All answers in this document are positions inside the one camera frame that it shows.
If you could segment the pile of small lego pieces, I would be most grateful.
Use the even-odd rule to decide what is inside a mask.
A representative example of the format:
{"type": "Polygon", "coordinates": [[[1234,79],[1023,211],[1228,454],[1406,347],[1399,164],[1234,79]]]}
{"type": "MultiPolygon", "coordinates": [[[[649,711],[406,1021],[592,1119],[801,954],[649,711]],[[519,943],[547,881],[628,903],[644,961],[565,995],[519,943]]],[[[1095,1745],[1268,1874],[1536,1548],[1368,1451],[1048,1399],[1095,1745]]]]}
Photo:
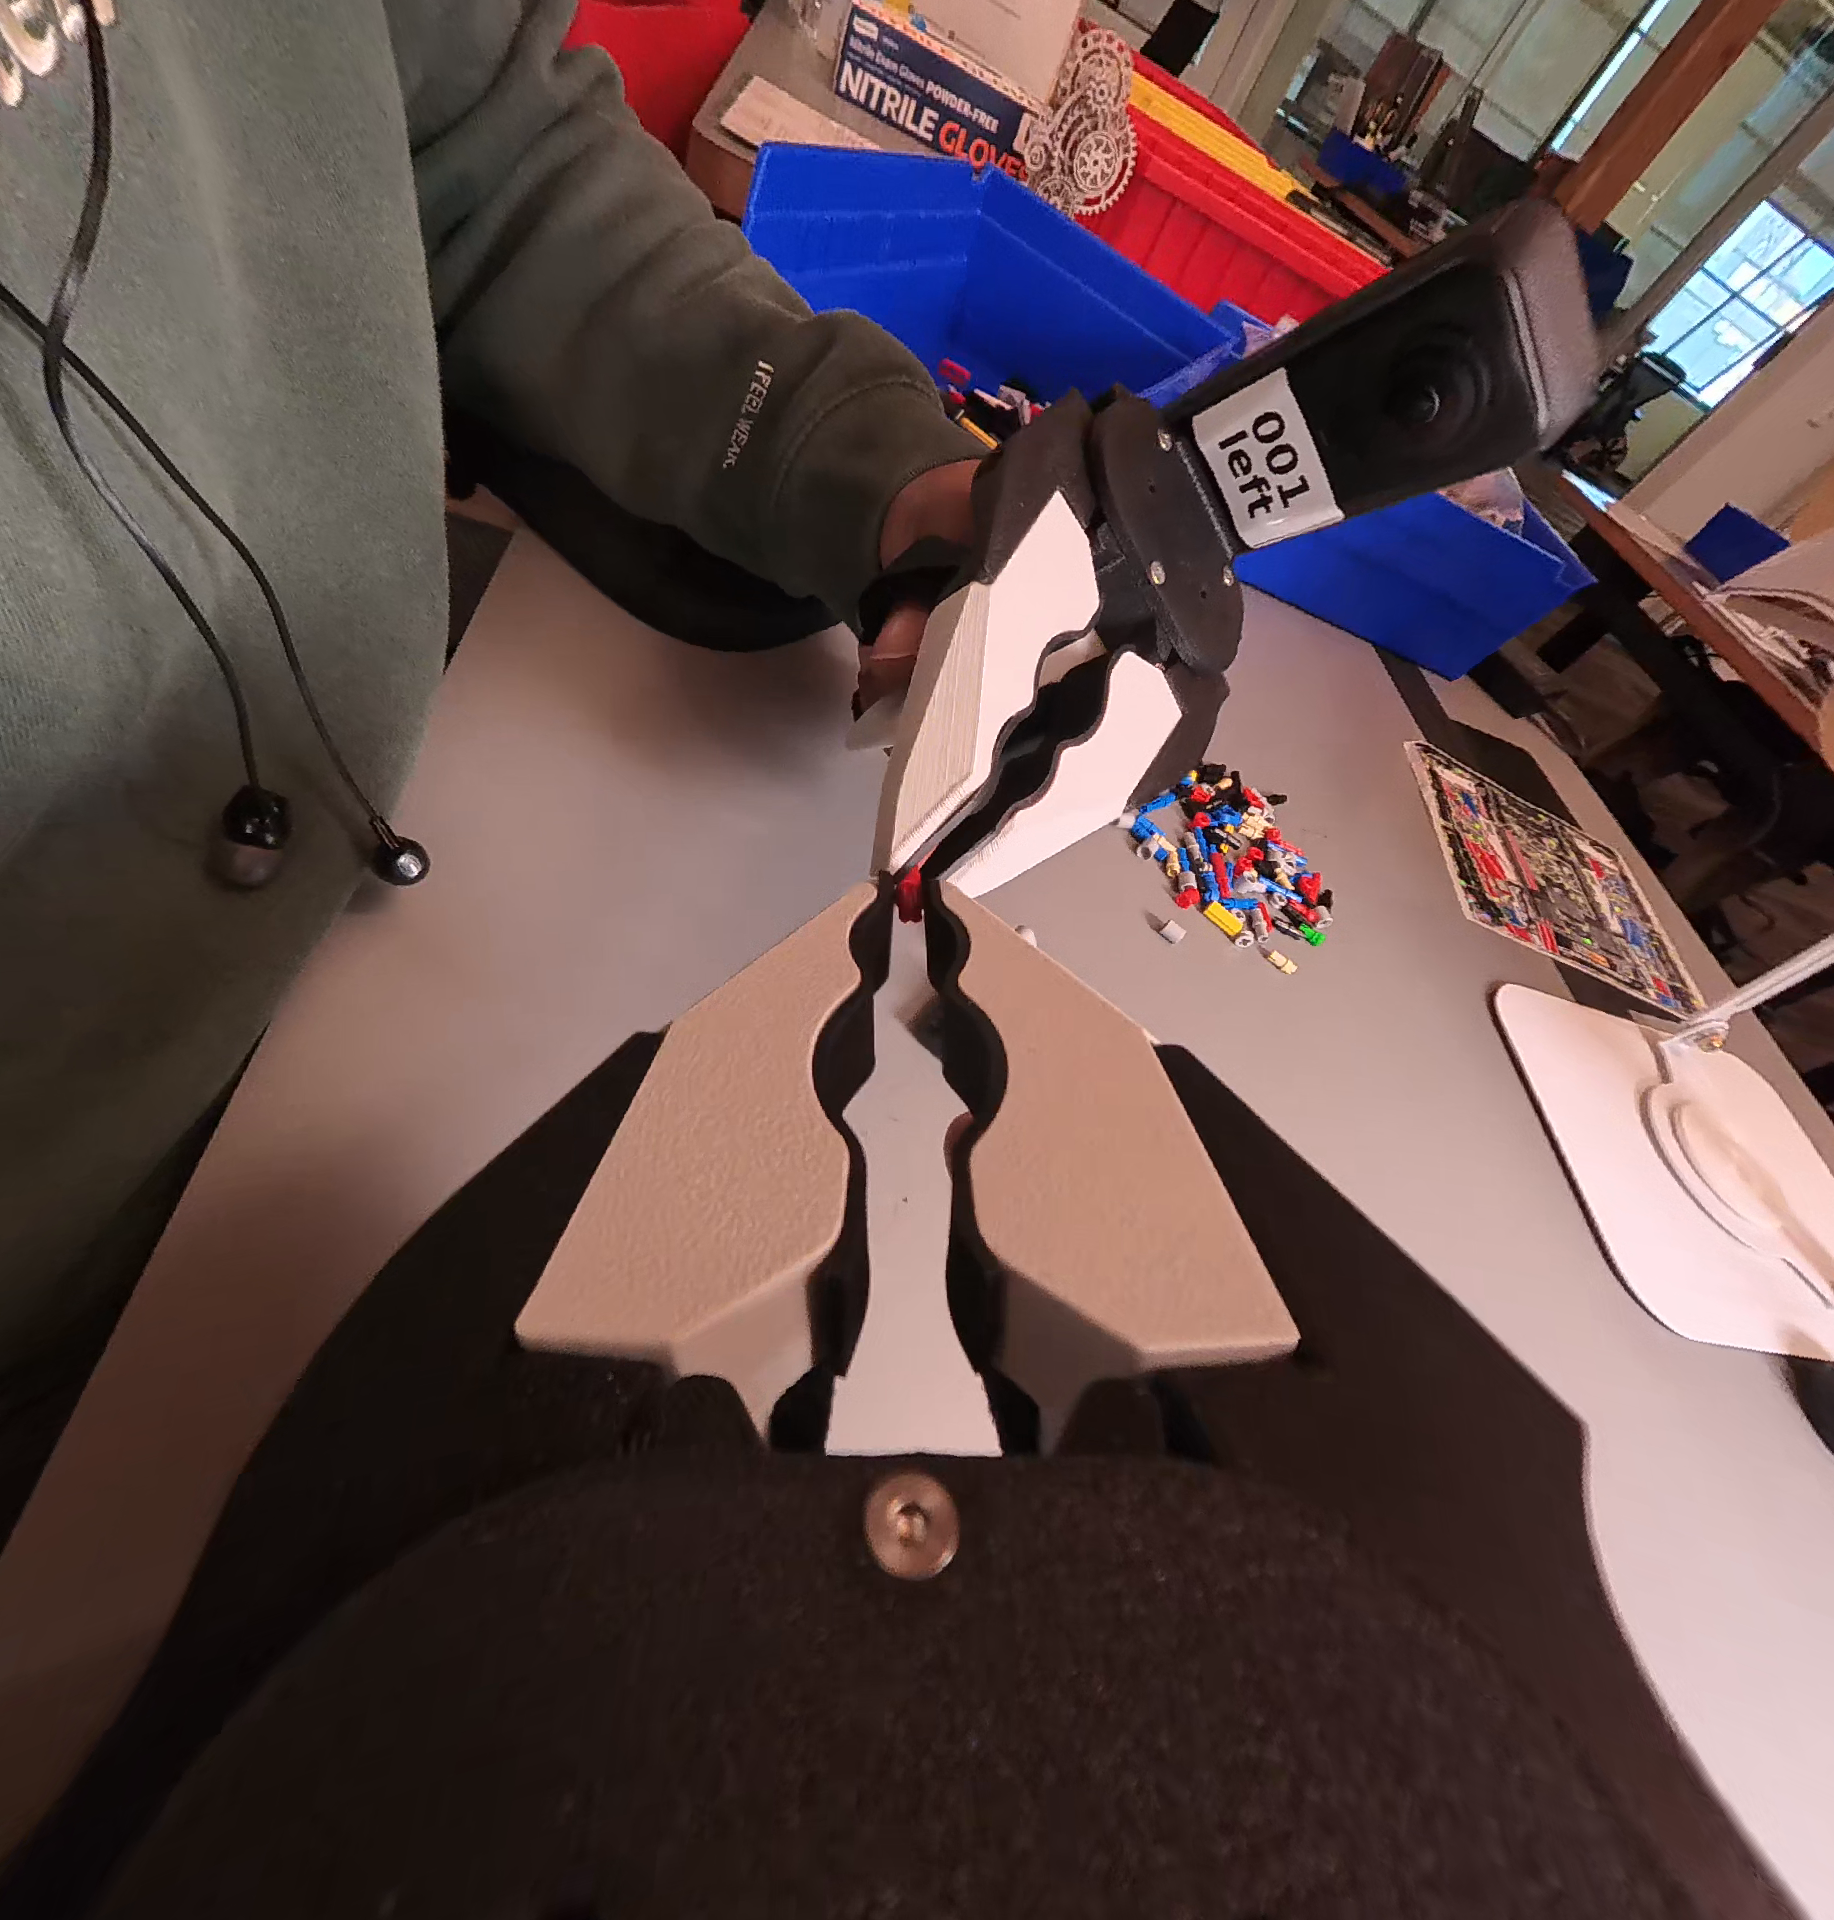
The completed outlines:
{"type": "Polygon", "coordinates": [[[1166,879],[1173,920],[1202,920],[1230,948],[1295,976],[1296,951],[1327,945],[1334,892],[1284,833],[1284,804],[1284,796],[1242,780],[1234,765],[1198,761],[1127,806],[1116,826],[1166,879]]]}

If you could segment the blue white glove box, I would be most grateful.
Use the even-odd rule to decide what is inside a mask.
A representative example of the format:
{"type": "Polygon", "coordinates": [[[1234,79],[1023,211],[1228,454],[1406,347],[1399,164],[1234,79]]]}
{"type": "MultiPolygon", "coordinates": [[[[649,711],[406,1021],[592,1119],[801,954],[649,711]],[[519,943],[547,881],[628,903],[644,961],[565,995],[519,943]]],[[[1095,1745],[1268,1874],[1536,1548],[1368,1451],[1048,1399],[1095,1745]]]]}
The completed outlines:
{"type": "Polygon", "coordinates": [[[936,157],[1027,173],[1042,106],[904,13],[854,3],[833,51],[833,99],[936,157]]]}

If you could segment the white lamp stand base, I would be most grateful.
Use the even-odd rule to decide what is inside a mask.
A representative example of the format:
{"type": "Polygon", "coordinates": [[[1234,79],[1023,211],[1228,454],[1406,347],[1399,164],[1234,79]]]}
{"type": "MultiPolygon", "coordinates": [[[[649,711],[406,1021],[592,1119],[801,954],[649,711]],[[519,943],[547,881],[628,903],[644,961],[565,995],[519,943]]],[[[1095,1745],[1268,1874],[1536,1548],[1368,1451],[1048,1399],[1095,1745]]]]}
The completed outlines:
{"type": "Polygon", "coordinates": [[[1675,1336],[1834,1364],[1834,1164],[1729,1028],[1834,965],[1834,933],[1663,1028],[1502,986],[1494,1021],[1601,1249],[1675,1336]]]}

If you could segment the assorted lego pieces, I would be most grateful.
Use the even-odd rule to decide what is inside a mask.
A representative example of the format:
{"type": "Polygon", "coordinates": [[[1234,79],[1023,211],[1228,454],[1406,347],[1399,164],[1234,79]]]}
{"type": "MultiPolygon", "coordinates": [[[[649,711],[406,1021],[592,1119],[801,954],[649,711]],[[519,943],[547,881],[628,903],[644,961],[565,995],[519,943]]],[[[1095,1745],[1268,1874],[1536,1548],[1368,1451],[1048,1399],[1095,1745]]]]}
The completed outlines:
{"type": "Polygon", "coordinates": [[[983,453],[1000,448],[1045,411],[1043,404],[1009,385],[988,393],[944,383],[940,385],[940,398],[947,419],[974,439],[983,453]]]}

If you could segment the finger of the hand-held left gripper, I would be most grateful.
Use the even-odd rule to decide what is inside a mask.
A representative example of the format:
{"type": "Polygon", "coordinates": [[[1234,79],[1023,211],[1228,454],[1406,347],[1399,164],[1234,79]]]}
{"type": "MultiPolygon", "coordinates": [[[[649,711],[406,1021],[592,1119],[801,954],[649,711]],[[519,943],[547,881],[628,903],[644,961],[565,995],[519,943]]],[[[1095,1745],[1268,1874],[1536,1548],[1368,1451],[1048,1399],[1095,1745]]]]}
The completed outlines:
{"type": "Polygon", "coordinates": [[[999,558],[991,533],[969,585],[931,615],[890,738],[872,873],[898,876],[971,818],[999,784],[1049,684],[1108,655],[1079,512],[1063,493],[1028,511],[999,558]]]}
{"type": "Polygon", "coordinates": [[[993,797],[947,836],[995,838],[974,899],[1115,826],[1183,720],[1169,675],[1133,652],[1088,661],[1049,684],[993,797]]]}

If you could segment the person's green sweatshirt torso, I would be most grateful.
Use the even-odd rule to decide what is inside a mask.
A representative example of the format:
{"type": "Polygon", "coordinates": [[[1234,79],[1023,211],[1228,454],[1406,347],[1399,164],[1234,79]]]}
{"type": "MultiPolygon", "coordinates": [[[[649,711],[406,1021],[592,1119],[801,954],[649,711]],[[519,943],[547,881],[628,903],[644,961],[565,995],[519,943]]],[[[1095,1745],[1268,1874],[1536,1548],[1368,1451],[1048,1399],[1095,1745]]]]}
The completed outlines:
{"type": "MultiPolygon", "coordinates": [[[[330,730],[393,802],[443,646],[440,376],[386,4],[95,4],[113,187],[70,346],[250,545],[330,730]]],[[[0,276],[46,313],[90,152],[78,4],[0,4],[0,276]]],[[[92,461],[213,620],[292,804],[210,873],[226,685],[76,471],[0,309],[0,1552],[361,821],[228,551],[70,385],[92,461]]]]}

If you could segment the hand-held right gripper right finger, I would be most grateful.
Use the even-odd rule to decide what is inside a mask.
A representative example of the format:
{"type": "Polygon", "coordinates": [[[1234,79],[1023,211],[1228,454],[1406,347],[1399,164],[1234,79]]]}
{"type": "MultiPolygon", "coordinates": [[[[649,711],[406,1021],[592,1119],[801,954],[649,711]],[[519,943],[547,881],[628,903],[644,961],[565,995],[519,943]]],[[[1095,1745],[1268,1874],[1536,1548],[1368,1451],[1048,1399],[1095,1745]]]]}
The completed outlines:
{"type": "Polygon", "coordinates": [[[1289,1356],[1298,1328],[1144,1026],[947,883],[926,888],[954,1162],[947,1303],[1002,1454],[1101,1383],[1289,1356]]]}

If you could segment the black wired earphones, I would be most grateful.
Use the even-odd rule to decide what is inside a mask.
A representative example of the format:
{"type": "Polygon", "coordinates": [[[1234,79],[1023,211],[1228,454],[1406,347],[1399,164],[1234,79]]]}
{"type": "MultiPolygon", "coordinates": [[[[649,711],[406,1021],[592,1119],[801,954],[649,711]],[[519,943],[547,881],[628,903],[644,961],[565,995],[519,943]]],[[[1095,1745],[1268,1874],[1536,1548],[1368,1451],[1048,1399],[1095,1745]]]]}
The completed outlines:
{"type": "Polygon", "coordinates": [[[330,722],[315,689],[308,681],[280,594],[264,563],[258,560],[258,553],[234,529],[230,519],[210,503],[210,497],[184,474],[184,467],[181,467],[144,423],[138,421],[129,404],[113,393],[113,385],[70,346],[70,329],[81,293],[90,281],[113,187],[113,83],[110,33],[95,4],[78,4],[78,15],[87,58],[90,152],[72,235],[46,313],[37,313],[25,301],[20,301],[3,276],[0,309],[12,321],[23,323],[38,344],[46,405],[76,471],[100,508],[105,508],[129,538],[136,553],[142,555],[152,575],[170,592],[226,685],[243,782],[226,802],[217,818],[210,841],[210,873],[221,885],[238,893],[250,893],[265,888],[280,874],[292,849],[292,836],[296,831],[294,811],[280,791],[261,776],[250,697],[226,641],[158,543],[150,538],[131,505],[113,488],[113,483],[92,461],[70,408],[70,385],[81,385],[90,396],[104,404],[142,456],[158,469],[170,487],[184,497],[202,524],[219,536],[236,558],[258,589],[264,610],[275,626],[282,664],[296,689],[305,719],[315,733],[318,745],[366,831],[366,871],[388,888],[411,888],[429,876],[429,851],[421,841],[400,833],[355,778],[330,730],[330,722]]]}

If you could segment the person's left hand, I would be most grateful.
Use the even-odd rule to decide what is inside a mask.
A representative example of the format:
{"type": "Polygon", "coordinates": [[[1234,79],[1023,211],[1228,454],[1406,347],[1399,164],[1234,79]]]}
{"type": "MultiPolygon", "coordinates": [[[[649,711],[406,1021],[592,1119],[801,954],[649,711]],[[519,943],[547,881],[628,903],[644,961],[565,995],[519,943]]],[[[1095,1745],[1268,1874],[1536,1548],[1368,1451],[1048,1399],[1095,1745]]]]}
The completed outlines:
{"type": "Polygon", "coordinates": [[[961,585],[977,533],[974,479],[974,461],[931,467],[887,508],[878,570],[857,601],[854,720],[906,693],[931,615],[961,585]]]}

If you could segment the wooden gear model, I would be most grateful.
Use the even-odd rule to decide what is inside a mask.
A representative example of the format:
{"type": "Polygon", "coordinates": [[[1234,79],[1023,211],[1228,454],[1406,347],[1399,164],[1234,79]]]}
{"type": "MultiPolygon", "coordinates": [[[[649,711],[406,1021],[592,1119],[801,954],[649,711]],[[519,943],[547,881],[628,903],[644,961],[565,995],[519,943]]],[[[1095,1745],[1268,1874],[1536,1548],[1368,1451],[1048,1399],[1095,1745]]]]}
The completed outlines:
{"type": "Polygon", "coordinates": [[[1129,120],[1135,67],[1110,30],[1079,24],[1045,110],[1023,124],[1023,179],[1071,219],[1095,219],[1121,201],[1135,171],[1129,120]]]}

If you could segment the yellow plastic bin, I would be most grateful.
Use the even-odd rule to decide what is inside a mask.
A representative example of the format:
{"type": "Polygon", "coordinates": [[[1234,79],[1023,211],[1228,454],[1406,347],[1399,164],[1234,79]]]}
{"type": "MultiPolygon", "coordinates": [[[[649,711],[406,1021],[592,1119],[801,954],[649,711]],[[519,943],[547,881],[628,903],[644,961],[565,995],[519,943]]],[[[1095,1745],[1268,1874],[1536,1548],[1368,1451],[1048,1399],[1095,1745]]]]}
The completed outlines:
{"type": "Polygon", "coordinates": [[[1255,190],[1289,201],[1305,185],[1279,168],[1241,126],[1209,99],[1143,58],[1133,61],[1127,112],[1140,138],[1164,157],[1198,157],[1226,175],[1244,180],[1255,190]]]}

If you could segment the wooden support post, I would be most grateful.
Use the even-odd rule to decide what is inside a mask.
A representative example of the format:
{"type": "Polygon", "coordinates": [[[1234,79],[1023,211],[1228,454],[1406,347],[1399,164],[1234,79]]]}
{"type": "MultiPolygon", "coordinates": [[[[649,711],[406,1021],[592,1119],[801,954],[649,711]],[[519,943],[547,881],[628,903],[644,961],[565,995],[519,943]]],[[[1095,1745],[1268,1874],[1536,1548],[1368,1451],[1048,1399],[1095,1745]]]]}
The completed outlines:
{"type": "Polygon", "coordinates": [[[1778,3],[1696,3],[1584,157],[1546,194],[1575,230],[1594,232],[1610,221],[1778,9],[1778,3]]]}

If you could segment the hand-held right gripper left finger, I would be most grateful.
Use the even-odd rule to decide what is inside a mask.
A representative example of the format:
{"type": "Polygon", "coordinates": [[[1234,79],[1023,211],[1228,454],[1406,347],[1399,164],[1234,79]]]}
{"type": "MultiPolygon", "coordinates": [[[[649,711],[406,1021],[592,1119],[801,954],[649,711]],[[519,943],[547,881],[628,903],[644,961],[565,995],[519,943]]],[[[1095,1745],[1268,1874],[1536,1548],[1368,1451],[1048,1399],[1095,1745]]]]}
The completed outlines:
{"type": "Polygon", "coordinates": [[[865,881],[672,1021],[516,1316],[520,1349],[733,1388],[822,1446],[869,1298],[865,1160],[890,889],[865,881]]]}

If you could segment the red plastic bin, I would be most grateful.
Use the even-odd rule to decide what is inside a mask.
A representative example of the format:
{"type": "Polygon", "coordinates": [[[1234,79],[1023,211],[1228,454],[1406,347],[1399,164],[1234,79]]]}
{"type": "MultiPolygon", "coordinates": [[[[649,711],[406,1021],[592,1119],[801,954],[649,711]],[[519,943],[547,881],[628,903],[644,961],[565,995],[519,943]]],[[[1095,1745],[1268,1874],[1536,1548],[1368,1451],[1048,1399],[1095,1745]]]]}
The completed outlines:
{"type": "Polygon", "coordinates": [[[1298,323],[1385,276],[1385,262],[1293,198],[1278,201],[1198,157],[1164,157],[1152,140],[1135,138],[1127,190],[1084,224],[1199,311],[1226,301],[1264,323],[1298,323]]]}

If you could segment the lego instruction booklet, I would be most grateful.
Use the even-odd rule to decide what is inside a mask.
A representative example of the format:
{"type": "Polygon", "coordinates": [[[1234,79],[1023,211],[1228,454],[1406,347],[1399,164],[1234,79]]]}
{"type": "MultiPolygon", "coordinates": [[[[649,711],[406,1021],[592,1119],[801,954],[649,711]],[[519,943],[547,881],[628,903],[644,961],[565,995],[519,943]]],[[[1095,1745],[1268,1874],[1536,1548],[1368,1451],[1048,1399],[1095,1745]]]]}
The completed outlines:
{"type": "Polygon", "coordinates": [[[1704,997],[1625,858],[1427,741],[1407,759],[1461,913],[1666,1019],[1704,997]]]}

